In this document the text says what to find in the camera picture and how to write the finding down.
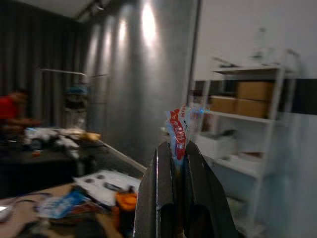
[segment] candy wrapper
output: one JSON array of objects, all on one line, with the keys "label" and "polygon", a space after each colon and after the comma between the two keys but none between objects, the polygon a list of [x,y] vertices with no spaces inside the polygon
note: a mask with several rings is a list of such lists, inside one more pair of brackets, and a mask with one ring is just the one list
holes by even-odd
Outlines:
[{"label": "candy wrapper", "polygon": [[190,108],[183,106],[166,114],[171,152],[176,170],[179,170],[183,166],[186,145],[189,142]]}]

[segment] white shelving unit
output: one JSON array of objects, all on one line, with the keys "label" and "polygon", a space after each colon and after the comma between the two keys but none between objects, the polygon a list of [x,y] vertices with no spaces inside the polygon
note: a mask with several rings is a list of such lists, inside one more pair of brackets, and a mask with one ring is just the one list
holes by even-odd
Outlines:
[{"label": "white shelving unit", "polygon": [[[269,117],[267,119],[245,117],[241,115],[227,114],[227,113],[221,113],[221,112],[210,112],[213,115],[213,120],[215,124],[218,124],[218,121],[221,119],[221,117],[226,117],[226,118],[241,119],[245,121],[254,121],[258,123],[264,123],[266,126],[262,156],[258,160],[246,160],[241,155],[230,155],[228,160],[209,158],[209,161],[212,160],[213,163],[219,164],[223,167],[227,167],[229,169],[232,169],[234,171],[237,171],[239,173],[242,173],[244,175],[250,176],[255,179],[254,189],[252,193],[253,195],[249,202],[249,209],[248,209],[249,211],[248,211],[246,220],[243,223],[246,226],[245,231],[246,231],[247,238],[256,237],[255,233],[257,230],[257,227],[256,227],[257,225],[255,223],[255,217],[258,210],[260,191],[263,185],[263,181],[265,179],[265,175],[267,171],[271,169],[269,168],[269,165],[267,163],[268,153],[271,147],[274,125],[277,120],[277,110],[278,110],[278,106],[280,102],[283,81],[286,78],[287,73],[291,72],[296,74],[296,70],[291,71],[289,70],[289,68],[287,68],[286,64],[287,64],[287,59],[289,56],[293,56],[296,62],[299,62],[300,56],[296,52],[292,50],[286,50],[284,62],[281,65],[215,68],[212,70],[213,73],[239,76],[239,80],[241,80],[241,77],[244,77],[245,75],[246,79],[243,79],[243,81],[246,81],[250,78],[256,79],[256,77],[250,77],[250,76],[270,75],[271,76],[271,78],[269,78],[270,80],[272,80],[272,76],[274,76],[274,90],[273,90],[273,96],[271,100]],[[210,89],[210,81],[212,80],[213,79],[210,79],[206,81],[204,84],[203,98],[201,102],[201,107],[204,110],[206,110],[209,89]],[[287,97],[287,100],[288,101],[286,102],[285,108],[290,107],[288,105],[292,101],[292,96]],[[199,121],[200,131],[202,128],[202,124],[203,124],[203,117]]]}]

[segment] person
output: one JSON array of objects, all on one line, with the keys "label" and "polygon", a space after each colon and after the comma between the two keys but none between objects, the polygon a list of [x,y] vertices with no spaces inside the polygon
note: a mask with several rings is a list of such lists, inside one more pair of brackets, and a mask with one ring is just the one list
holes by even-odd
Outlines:
[{"label": "person", "polygon": [[17,89],[7,96],[0,97],[0,130],[4,132],[19,133],[29,126],[37,126],[40,121],[21,118],[21,105],[27,101],[28,92]]}]

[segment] wooden table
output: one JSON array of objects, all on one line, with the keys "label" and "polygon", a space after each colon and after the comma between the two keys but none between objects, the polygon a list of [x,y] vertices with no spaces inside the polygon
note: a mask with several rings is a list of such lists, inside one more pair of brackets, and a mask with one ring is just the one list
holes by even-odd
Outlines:
[{"label": "wooden table", "polygon": [[[66,184],[62,186],[52,187],[39,192],[48,192],[54,196],[66,195],[71,189],[71,184]],[[27,199],[32,199],[36,201],[41,201],[43,197],[39,195],[28,196]],[[0,200],[0,205],[5,205],[10,201],[10,199]],[[0,223],[0,238],[13,238],[15,237],[24,225],[28,222],[36,221],[36,213],[33,210],[34,204],[31,203],[18,203],[13,211],[10,219],[5,223]],[[122,236],[116,231],[112,224],[112,218],[106,214],[98,214],[98,221],[102,224],[109,238],[122,238]],[[50,229],[44,234],[48,235],[50,238],[73,238],[74,228],[58,228],[54,230]]]}]

